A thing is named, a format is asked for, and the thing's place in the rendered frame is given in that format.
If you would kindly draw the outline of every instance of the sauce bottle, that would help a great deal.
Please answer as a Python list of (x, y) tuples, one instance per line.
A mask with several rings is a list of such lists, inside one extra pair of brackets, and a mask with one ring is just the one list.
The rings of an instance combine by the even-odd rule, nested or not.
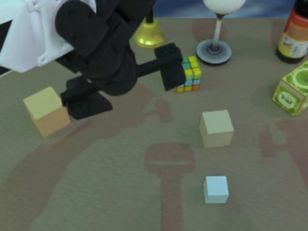
[(296, 64), (308, 51), (308, 0), (296, 0), (278, 43), (276, 55), (284, 62)]

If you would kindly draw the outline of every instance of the rubik's cube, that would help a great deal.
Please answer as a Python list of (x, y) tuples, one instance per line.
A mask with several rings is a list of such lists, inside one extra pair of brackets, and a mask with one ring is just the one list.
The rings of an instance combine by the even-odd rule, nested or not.
[(184, 58), (182, 66), (185, 72), (186, 82), (183, 85), (176, 87), (176, 92), (199, 90), (202, 73), (196, 56)]

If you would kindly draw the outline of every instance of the tan wooden cube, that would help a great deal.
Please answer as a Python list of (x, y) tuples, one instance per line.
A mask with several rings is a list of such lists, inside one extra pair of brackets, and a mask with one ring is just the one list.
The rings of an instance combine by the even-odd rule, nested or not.
[(43, 137), (47, 137), (70, 124), (67, 109), (52, 87), (47, 87), (24, 99), (31, 119)]
[(205, 148), (230, 145), (234, 129), (227, 110), (204, 112), (200, 132)]

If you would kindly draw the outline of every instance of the gray table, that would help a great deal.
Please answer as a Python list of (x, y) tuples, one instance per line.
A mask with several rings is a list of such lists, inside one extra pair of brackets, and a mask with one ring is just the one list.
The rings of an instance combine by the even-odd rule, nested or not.
[[(194, 55), (215, 26), (214, 20), (160, 23), (184, 56)], [(283, 20), (226, 20), (221, 38), (233, 58), (221, 67), (201, 65), (199, 91), (164, 92), (155, 73), (127, 95), (110, 97), (113, 111), (47, 139), (22, 99), (47, 86), (60, 93), (73, 75), (51, 63), (0, 79), (0, 230), (307, 229), (308, 114), (291, 117), (271, 101), (279, 79), (296, 67), (274, 55), (283, 26)], [(140, 63), (154, 58), (153, 51), (132, 47)], [(201, 113), (222, 109), (233, 121), (232, 144), (205, 150)], [(194, 162), (148, 165), (183, 158)], [(226, 204), (205, 205), (206, 175), (228, 177)]]

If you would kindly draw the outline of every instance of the gold bell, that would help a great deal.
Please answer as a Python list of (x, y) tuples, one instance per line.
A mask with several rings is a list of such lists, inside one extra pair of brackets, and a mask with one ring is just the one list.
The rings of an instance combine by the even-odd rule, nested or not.
[(145, 19), (137, 29), (134, 40), (140, 47), (157, 48), (165, 43), (166, 37), (155, 19), (152, 22)]

